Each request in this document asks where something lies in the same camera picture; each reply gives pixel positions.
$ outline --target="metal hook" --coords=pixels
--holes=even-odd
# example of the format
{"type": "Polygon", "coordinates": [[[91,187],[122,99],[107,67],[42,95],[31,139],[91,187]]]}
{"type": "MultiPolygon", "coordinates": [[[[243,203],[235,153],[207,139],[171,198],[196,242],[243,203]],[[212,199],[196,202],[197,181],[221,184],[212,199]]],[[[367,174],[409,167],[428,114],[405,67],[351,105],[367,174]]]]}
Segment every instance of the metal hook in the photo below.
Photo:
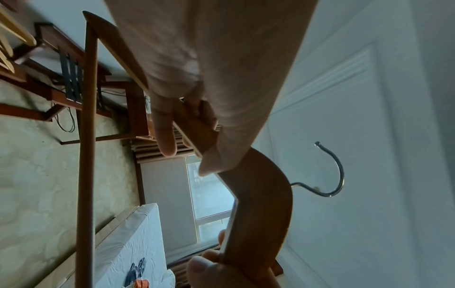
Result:
{"type": "Polygon", "coordinates": [[[333,190],[332,192],[330,192],[330,193],[323,193],[323,192],[318,191],[318,190],[316,190],[316,189],[314,189],[314,188],[312,188],[312,187],[310,187],[310,186],[308,186],[306,184],[303,184],[301,182],[292,183],[291,184],[291,188],[300,186],[300,187],[303,187],[303,188],[313,192],[314,194],[322,196],[322,197],[335,196],[336,194],[340,193],[341,189],[343,189],[343,186],[345,185],[345,170],[343,169],[343,165],[341,164],[340,159],[338,159],[338,157],[332,151],[330,151],[329,149],[327,149],[324,146],[322,146],[321,142],[318,141],[318,142],[314,143],[314,145],[316,147],[318,147],[319,149],[321,149],[322,151],[324,151],[327,154],[329,154],[335,160],[335,162],[337,163],[338,170],[340,172],[340,182],[338,183],[337,188],[335,190],[333,190]]]}

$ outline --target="white door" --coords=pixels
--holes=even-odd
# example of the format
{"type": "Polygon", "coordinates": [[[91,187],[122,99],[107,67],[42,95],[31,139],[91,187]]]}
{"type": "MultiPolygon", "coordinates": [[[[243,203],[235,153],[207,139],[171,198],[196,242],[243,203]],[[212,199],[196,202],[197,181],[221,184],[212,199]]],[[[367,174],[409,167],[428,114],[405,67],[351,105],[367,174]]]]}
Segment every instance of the white door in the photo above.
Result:
{"type": "Polygon", "coordinates": [[[407,0],[374,0],[294,65],[265,130],[294,188],[295,287],[450,287],[455,209],[407,0]]]}

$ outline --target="floor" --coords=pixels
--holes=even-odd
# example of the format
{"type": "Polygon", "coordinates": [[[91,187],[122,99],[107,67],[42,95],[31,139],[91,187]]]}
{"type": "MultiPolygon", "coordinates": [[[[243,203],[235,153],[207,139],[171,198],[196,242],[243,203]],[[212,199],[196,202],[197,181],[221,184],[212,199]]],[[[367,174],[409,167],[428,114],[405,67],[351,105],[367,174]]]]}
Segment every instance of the floor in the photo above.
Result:
{"type": "MultiPolygon", "coordinates": [[[[46,110],[49,102],[0,81],[0,103],[46,110]]],[[[72,126],[68,111],[60,124],[72,126]]],[[[124,132],[125,119],[97,116],[97,136],[124,132]]],[[[0,287],[32,287],[74,252],[78,139],[57,122],[0,116],[0,287]]],[[[96,145],[95,223],[100,229],[127,207],[139,205],[130,148],[96,145]]]]}

